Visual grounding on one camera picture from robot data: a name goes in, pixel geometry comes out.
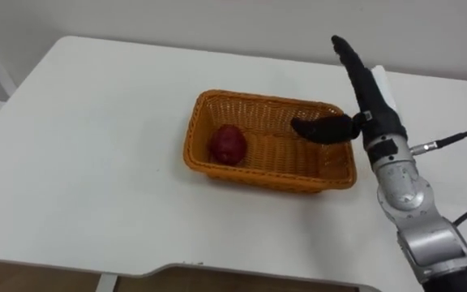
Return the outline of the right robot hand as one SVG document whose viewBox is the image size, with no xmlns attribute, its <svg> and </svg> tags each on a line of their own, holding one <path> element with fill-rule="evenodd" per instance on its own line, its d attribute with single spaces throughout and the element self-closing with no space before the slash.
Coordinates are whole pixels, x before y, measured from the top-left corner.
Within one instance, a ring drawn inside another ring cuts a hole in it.
<svg viewBox="0 0 467 292">
<path fill-rule="evenodd" d="M 339 144 L 363 135 L 366 143 L 383 135 L 396 134 L 406 137 L 406 129 L 398 114 L 386 103 L 378 84 L 347 40 L 334 35 L 333 49 L 345 67 L 360 111 L 347 114 L 304 120 L 292 118 L 290 125 L 302 138 L 317 144 Z"/>
</svg>

